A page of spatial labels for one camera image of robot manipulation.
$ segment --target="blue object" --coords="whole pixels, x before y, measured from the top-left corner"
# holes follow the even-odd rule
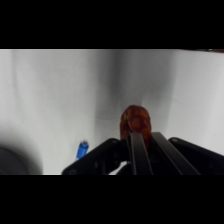
[[[76,158],[81,159],[83,156],[86,155],[88,149],[89,149],[89,144],[87,142],[81,142],[79,145]]]

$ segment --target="blue bottle cap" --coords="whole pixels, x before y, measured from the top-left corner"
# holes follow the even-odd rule
[[[88,149],[89,149],[89,144],[87,142],[81,142],[79,145],[79,149],[78,149],[76,158],[81,159],[83,156],[86,155]]]

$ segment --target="bottle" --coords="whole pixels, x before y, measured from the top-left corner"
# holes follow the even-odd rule
[[[83,156],[85,156],[88,149],[89,149],[88,142],[86,142],[86,141],[81,142],[80,145],[79,145],[78,152],[77,152],[76,161],[78,159],[81,159]]]

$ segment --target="black object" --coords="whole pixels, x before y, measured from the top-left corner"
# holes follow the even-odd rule
[[[29,175],[29,172],[17,154],[0,148],[0,175]]]
[[[179,138],[169,141],[152,133],[150,152],[141,134],[109,139],[66,168],[62,175],[108,175],[127,162],[117,175],[223,175],[224,157]]]

